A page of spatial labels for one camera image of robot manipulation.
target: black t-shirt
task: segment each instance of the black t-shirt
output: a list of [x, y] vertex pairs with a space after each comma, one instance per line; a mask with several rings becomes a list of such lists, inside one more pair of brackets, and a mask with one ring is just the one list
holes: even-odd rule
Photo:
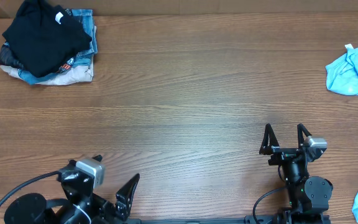
[[61, 6], [52, 7], [44, 0], [24, 1], [2, 36], [24, 67], [38, 78], [56, 72], [78, 52], [88, 50], [92, 40]]

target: white tag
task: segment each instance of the white tag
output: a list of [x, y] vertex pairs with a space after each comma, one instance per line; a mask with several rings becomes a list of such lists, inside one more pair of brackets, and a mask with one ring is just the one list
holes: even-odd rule
[[55, 20], [57, 23], [61, 24], [60, 23], [60, 19], [63, 17], [63, 14], [61, 12], [59, 12], [58, 14], [56, 14], [55, 16]]
[[346, 48], [346, 49], [354, 49], [353, 46], [352, 46], [352, 44], [346, 44], [346, 45], [345, 45], [345, 48]]

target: denim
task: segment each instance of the denim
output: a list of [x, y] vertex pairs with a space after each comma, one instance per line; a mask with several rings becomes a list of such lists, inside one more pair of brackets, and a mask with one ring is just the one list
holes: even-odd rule
[[91, 64], [91, 57], [93, 54], [88, 54], [84, 56], [76, 56], [75, 61], [73, 64], [73, 68], [79, 66], [79, 65], [87, 65], [89, 66]]
[[21, 70], [21, 69], [18, 69], [18, 73], [19, 73], [19, 76], [30, 85], [34, 85], [39, 82], [47, 81], [47, 80], [49, 80], [51, 78], [55, 78], [57, 75], [59, 75], [58, 73], [49, 73], [48, 75], [46, 75], [44, 77], [37, 78], [37, 77], [33, 76], [29, 71]]
[[89, 43], [89, 50], [79, 52], [77, 57], [98, 53], [98, 46], [96, 45], [96, 28], [94, 27], [92, 9], [72, 9], [71, 12], [75, 19], [81, 17], [80, 22], [83, 25], [84, 31], [92, 37], [92, 41]]

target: wooden table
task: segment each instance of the wooden table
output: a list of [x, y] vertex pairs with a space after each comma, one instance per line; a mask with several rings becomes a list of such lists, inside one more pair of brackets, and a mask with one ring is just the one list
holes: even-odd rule
[[[11, 23], [0, 19], [2, 32]], [[358, 97], [326, 89], [325, 65], [358, 47], [358, 12], [97, 17], [94, 81], [29, 86], [0, 70], [0, 199], [68, 159], [102, 154], [96, 192], [114, 193], [134, 174], [132, 218], [251, 214], [282, 183], [260, 156], [264, 126], [296, 146], [296, 125], [324, 136], [309, 165], [334, 184], [334, 223], [354, 223], [358, 191]], [[63, 197], [53, 178], [21, 190]], [[285, 193], [258, 214], [288, 205]]]

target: wall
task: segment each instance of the wall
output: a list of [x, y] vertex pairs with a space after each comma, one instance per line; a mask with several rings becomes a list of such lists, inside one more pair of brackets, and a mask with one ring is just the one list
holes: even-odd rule
[[[91, 8], [97, 16], [242, 12], [358, 11], [355, 0], [49, 0], [69, 8]], [[0, 18], [14, 17], [22, 0], [0, 0]]]

